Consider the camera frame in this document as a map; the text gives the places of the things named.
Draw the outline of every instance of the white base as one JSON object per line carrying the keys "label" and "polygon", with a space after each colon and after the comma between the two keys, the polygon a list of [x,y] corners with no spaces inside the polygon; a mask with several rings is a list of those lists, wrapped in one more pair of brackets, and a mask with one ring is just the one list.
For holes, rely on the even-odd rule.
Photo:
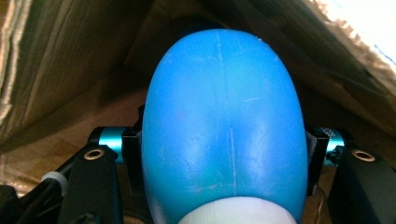
{"label": "white base", "polygon": [[296,223],[283,207],[269,201],[252,197],[220,199],[196,208],[184,216],[179,224],[215,223]]}

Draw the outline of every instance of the black cable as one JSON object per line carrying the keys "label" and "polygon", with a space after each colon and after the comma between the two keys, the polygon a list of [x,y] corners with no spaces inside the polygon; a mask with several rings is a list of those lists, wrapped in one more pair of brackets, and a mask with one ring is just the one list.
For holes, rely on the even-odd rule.
{"label": "black cable", "polygon": [[49,203],[36,216],[36,223],[57,223],[61,212],[62,201]]}
{"label": "black cable", "polygon": [[74,160],[77,156],[77,154],[82,150],[80,149],[75,155],[73,155],[71,158],[69,158],[69,160],[67,160],[64,164],[62,164],[58,169],[56,169],[56,172],[62,174],[64,177],[66,177],[66,179],[69,178],[71,170],[73,168],[73,163]]}
{"label": "black cable", "polygon": [[40,182],[34,189],[20,198],[23,210],[25,210],[47,188],[50,179]]}
{"label": "black cable", "polygon": [[61,192],[61,186],[55,180],[50,180],[48,186],[42,191],[34,201],[25,210],[23,216],[18,220],[17,224],[34,223],[35,218],[46,202],[55,194]]}

